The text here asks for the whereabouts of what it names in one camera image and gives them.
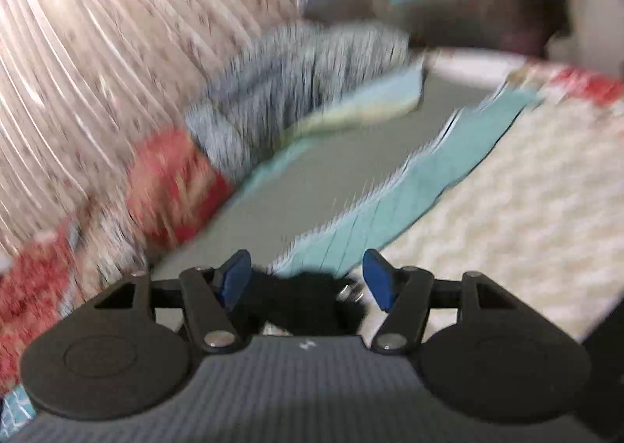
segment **red cloth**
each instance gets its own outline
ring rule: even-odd
[[[138,147],[127,182],[126,202],[107,208],[107,212],[129,212],[148,242],[167,249],[196,235],[233,192],[189,134],[175,128],[152,135]],[[97,220],[91,225],[99,226],[102,234],[110,233]],[[2,277],[0,398],[19,382],[20,356],[26,346],[60,319],[59,306],[67,292],[69,273],[84,264],[80,253],[74,257],[66,237],[67,226],[62,226],[55,240],[27,245]],[[91,250],[82,253],[89,256],[95,272],[99,261],[123,263],[118,258],[122,253],[106,250],[107,243],[116,244],[103,241],[97,255]],[[101,281],[96,281],[94,292],[102,288]]]
[[[601,108],[609,108],[624,96],[624,82],[596,71],[567,67],[550,84],[564,87],[569,96],[589,99]]]
[[[152,135],[136,154],[127,206],[157,246],[174,248],[194,237],[233,192],[185,129]]]
[[[66,230],[49,243],[26,245],[0,284],[0,398],[19,381],[20,356],[60,318],[74,265]]]

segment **logo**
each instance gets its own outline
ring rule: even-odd
[[[302,350],[308,351],[310,348],[314,348],[316,346],[316,342],[311,339],[306,339],[306,342],[300,342],[299,348]]]

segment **gray mat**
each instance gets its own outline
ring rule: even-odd
[[[226,206],[205,231],[157,266],[154,279],[174,278],[193,266],[218,266],[239,249],[249,250],[255,264],[269,265],[297,235],[329,221],[388,178],[436,137],[455,109],[478,105],[490,93],[428,76],[417,110],[320,140],[278,178]]]
[[[433,397],[404,357],[359,337],[255,337],[211,356],[185,388],[110,422],[39,416],[12,443],[600,443],[570,416],[533,425],[469,419]]]

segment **gray fabric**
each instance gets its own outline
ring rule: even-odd
[[[269,265],[297,235],[329,221],[354,197],[383,182],[438,134],[456,108],[476,105],[488,93],[428,76],[416,111],[322,139],[278,178],[226,206],[194,240],[168,255],[154,278],[173,278],[195,265],[220,265],[240,248],[248,249],[256,264]]]
[[[572,416],[489,424],[451,410],[404,357],[359,337],[254,337],[204,359],[145,413],[82,422],[42,414],[11,443],[599,443]]]
[[[239,183],[284,129],[359,84],[410,62],[408,35],[379,23],[285,25],[208,81],[184,121],[214,167]]]

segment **pillow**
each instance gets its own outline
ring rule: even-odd
[[[382,21],[421,46],[475,47],[540,57],[560,26],[548,0],[373,0]]]

